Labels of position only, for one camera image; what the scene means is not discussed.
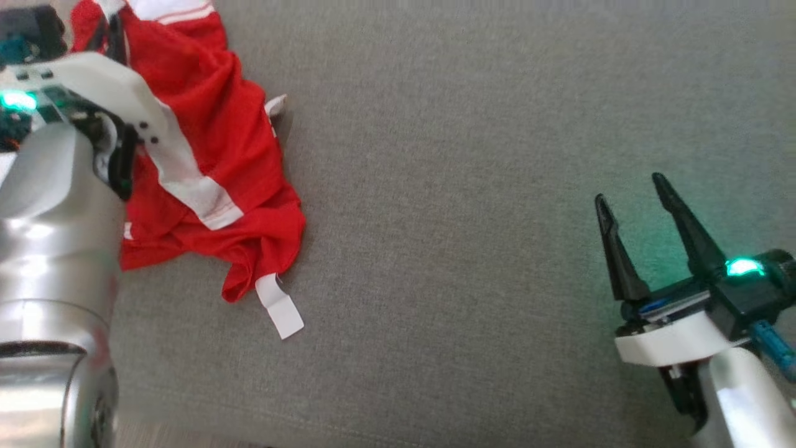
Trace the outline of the large grey sofa seat cushion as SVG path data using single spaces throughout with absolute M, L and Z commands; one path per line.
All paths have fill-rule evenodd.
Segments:
M 276 448 L 686 448 L 623 363 L 595 219 L 640 275 L 688 274 L 651 175 L 729 257 L 796 254 L 796 0 L 215 0 L 288 94 L 307 218 L 279 338 L 222 261 L 126 273 L 123 419 Z

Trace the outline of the red and white jersey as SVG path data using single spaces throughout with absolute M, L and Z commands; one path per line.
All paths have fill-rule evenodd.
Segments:
M 306 218 L 282 169 L 272 124 L 285 96 L 243 75 L 213 0 L 78 0 L 73 50 L 84 51 L 103 6 L 123 8 L 128 65 L 167 118 L 134 163 L 121 266 L 199 253 L 230 264 L 221 296 L 255 290 L 281 338 L 304 327 L 278 277 L 297 258 Z

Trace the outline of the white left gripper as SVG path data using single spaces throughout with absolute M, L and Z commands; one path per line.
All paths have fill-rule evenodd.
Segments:
M 128 66 L 123 8 L 100 11 L 86 49 L 69 53 L 54 7 L 0 9 L 0 176 L 34 131 L 64 123 L 88 137 L 96 175 L 131 198 L 136 150 L 160 142 L 167 119 Z

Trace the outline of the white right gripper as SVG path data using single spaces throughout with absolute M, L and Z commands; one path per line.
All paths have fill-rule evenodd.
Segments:
M 796 257 L 771 250 L 756 257 L 727 258 L 680 198 L 668 178 L 652 175 L 660 204 L 673 218 L 693 277 L 655 292 L 620 328 L 615 346 L 626 363 L 674 366 L 705 360 L 753 343 L 778 366 L 796 366 L 796 349 L 774 329 L 779 315 L 796 306 Z M 614 300 L 648 298 L 619 235 L 619 222 L 603 194 L 595 213 Z

